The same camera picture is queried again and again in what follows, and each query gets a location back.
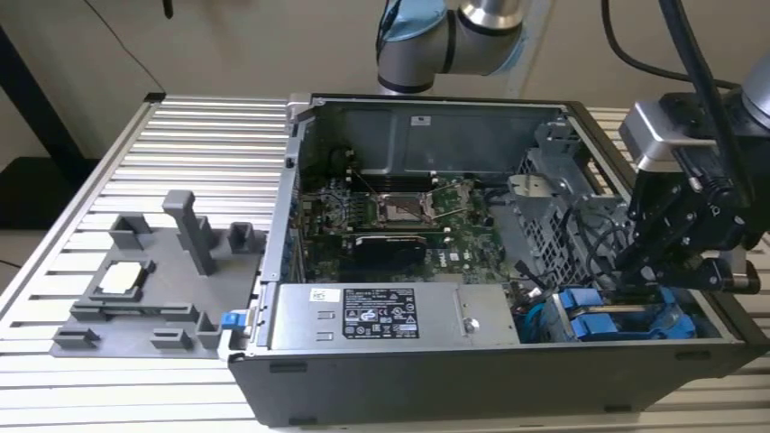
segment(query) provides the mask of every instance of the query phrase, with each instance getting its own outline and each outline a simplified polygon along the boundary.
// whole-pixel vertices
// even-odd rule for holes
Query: black power cord
[[[0,263],[3,264],[5,266],[10,266],[11,268],[21,269],[19,264],[14,264],[13,262],[9,262],[7,260],[0,259]]]
[[[384,41],[385,34],[393,27],[393,22],[396,21],[397,9],[400,9],[400,1],[401,0],[396,0],[396,2],[393,3],[393,7],[390,7],[388,11],[386,7],[389,6],[389,0],[384,0],[382,16],[380,16],[380,23],[376,26],[376,42],[373,43],[377,62],[380,60],[380,52],[382,50],[382,47],[385,46]]]
[[[150,71],[146,69],[146,67],[144,66],[144,63],[140,62],[140,60],[136,58],[136,56],[133,55],[133,53],[130,52],[130,50],[128,49],[128,47],[125,46],[125,43],[122,43],[122,41],[120,40],[120,36],[117,36],[116,31],[112,29],[112,26],[109,25],[109,23],[106,22],[106,20],[104,19],[104,17],[101,16],[101,14],[98,13],[98,11],[96,10],[96,8],[92,5],[92,2],[89,0],[82,0],[82,3],[90,8],[90,10],[93,11],[93,13],[96,14],[96,16],[98,17],[98,20],[102,22],[104,27],[106,27],[106,30],[112,33],[112,35],[116,38],[117,43],[120,44],[120,48],[122,48],[122,51],[126,53],[126,55],[133,59],[133,61],[136,61],[136,64],[140,65],[140,68],[144,69],[144,72],[146,72],[146,75],[149,76],[149,78],[152,79],[152,81],[154,81],[154,85],[160,88],[160,90],[165,93],[165,88],[162,87],[162,85],[160,84],[160,81],[157,81],[157,78],[154,77],[154,75],[150,73]]]
[[[681,58],[684,69],[689,75],[703,111],[711,120],[721,166],[737,192],[737,205],[740,207],[748,207],[753,195],[751,177],[743,169],[745,164],[737,146],[737,139],[735,138],[735,134],[732,134],[727,110],[721,105],[721,97],[716,91],[711,70],[700,53],[697,42],[695,41],[684,7],[679,0],[659,0],[659,5],[663,18],[665,18],[668,33],[673,40],[673,46],[676,47],[677,56]]]
[[[617,38],[615,37],[615,30],[612,28],[612,20],[609,18],[609,1],[608,0],[601,0],[601,25],[604,26],[604,36],[605,36],[605,41],[609,44],[609,48],[612,49],[612,52],[619,57],[619,59],[623,60],[628,66],[631,66],[632,68],[635,68],[643,72],[647,72],[647,73],[649,73],[657,77],[669,78],[669,79],[673,79],[676,81],[691,82],[687,74],[681,74],[679,72],[673,72],[672,70],[660,69],[652,65],[648,65],[648,64],[637,61],[636,59],[633,59],[623,51],[623,49],[620,48],[620,45],[617,43]],[[719,88],[732,89],[732,88],[739,87],[737,83],[732,83],[732,82],[724,81],[721,79],[715,79],[713,83]]]

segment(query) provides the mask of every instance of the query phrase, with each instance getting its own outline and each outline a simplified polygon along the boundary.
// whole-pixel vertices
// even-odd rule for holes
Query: electronic component
[[[425,249],[420,236],[366,235],[354,239],[352,260],[364,269],[404,269],[421,264]]]

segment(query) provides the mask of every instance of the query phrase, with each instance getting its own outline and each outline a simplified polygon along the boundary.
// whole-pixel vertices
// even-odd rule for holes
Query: slotted metal surface
[[[624,110],[593,109],[592,115],[624,152],[617,136]],[[237,220],[266,229],[286,139],[282,119],[282,101],[169,97],[142,107],[93,182],[0,297],[0,308],[6,305],[0,319],[0,427],[26,432],[34,426],[31,431],[51,433],[266,430],[252,420],[218,361],[57,359],[46,352],[112,245],[105,230],[118,212],[138,210],[150,226],[170,226],[160,200],[169,189],[192,189],[196,211],[212,226]],[[770,274],[768,254],[764,240],[751,252],[763,276]],[[770,278],[763,286],[770,289]],[[763,290],[739,298],[767,332],[768,295]],[[555,392],[580,397],[580,390]],[[365,430],[765,432],[768,406],[770,357],[763,357],[724,379],[687,384],[637,415],[388,424]]]

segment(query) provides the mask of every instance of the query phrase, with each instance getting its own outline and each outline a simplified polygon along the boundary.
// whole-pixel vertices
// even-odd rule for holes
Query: sticker
[[[310,289],[310,302],[338,302],[338,289]]]
[[[413,289],[344,289],[342,336],[420,338]]]
[[[428,115],[413,115],[410,117],[410,125],[412,126],[429,126],[430,125],[430,117]]]

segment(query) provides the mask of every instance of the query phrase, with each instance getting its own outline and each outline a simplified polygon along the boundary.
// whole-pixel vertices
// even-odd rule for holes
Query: warning label
[[[344,289],[345,338],[420,338],[413,289]]]

